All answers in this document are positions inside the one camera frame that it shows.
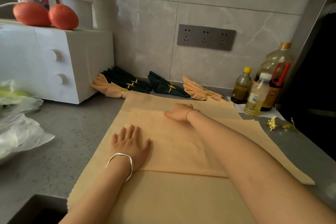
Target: red handle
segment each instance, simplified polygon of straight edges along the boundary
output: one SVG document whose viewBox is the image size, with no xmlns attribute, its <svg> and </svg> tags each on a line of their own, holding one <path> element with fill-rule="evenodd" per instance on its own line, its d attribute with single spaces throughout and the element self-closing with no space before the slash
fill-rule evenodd
<svg viewBox="0 0 336 224">
<path fill-rule="evenodd" d="M 281 74 L 281 76 L 280 76 L 280 78 L 279 78 L 279 81 L 278 81 L 278 82 L 275 82 L 275 81 L 274 81 L 275 74 L 277 73 L 277 70 L 278 70 L 279 66 L 282 65 L 282 64 L 285 65 L 285 68 L 284 68 L 284 70 L 283 70 L 283 72 L 282 72 L 282 74 Z M 279 86 L 279 87 L 280 87 L 280 86 L 282 85 L 282 83 L 284 82 L 284 80 L 285 80 L 285 78 L 286 78 L 286 75 L 287 75 L 288 70 L 290 69 L 290 67 L 291 67 L 291 63 L 288 63 L 288 62 L 281 62 L 281 63 L 279 63 L 278 65 L 276 65 L 276 68 L 275 68 L 275 71 L 274 71 L 274 73 L 273 73 L 273 77 L 272 77 L 272 82 L 273 82 L 276 86 Z"/>
</svg>

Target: white bucket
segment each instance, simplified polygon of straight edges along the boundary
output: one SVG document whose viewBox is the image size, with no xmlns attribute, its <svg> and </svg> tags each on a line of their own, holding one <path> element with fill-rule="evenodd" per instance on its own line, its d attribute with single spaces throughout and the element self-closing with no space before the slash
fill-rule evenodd
<svg viewBox="0 0 336 224">
<path fill-rule="evenodd" d="M 59 0 L 59 3 L 69 6 L 77 14 L 79 29 L 93 29 L 93 0 Z"/>
</svg>

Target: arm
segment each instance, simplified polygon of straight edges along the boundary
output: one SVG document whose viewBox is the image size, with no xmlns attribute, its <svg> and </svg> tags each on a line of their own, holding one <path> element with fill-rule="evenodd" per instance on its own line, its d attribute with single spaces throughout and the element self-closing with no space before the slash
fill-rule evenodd
<svg viewBox="0 0 336 224">
<path fill-rule="evenodd" d="M 140 128 L 131 125 L 114 134 L 111 140 L 111 156 L 124 153 L 133 160 L 133 172 L 137 171 L 147 157 L 150 139 L 143 147 L 139 145 Z M 116 197 L 131 173 L 130 159 L 116 156 L 59 224 L 101 224 L 108 217 Z"/>
<path fill-rule="evenodd" d="M 335 213 L 315 198 L 268 152 L 192 105 L 164 113 L 189 121 L 212 149 L 259 224 L 331 224 Z"/>
</svg>

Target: bottle cap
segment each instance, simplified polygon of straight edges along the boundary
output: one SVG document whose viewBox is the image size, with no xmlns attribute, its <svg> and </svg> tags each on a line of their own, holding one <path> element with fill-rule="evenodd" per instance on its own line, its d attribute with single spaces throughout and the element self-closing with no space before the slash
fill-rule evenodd
<svg viewBox="0 0 336 224">
<path fill-rule="evenodd" d="M 252 71 L 252 68 L 250 68 L 250 67 L 245 67 L 244 68 L 244 73 L 251 73 L 251 71 Z"/>
<path fill-rule="evenodd" d="M 272 79 L 272 75 L 269 73 L 261 73 L 259 79 L 270 81 Z"/>
<path fill-rule="evenodd" d="M 282 42 L 280 43 L 279 49 L 289 49 L 291 47 L 292 43 L 286 43 Z"/>
</svg>

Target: sink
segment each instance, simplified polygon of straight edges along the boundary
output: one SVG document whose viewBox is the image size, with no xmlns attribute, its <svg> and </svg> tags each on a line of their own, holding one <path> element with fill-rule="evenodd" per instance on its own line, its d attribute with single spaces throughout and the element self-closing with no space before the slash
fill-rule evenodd
<svg viewBox="0 0 336 224">
<path fill-rule="evenodd" d="M 7 224 L 57 224 L 67 211 L 65 198 L 36 194 Z"/>
</svg>

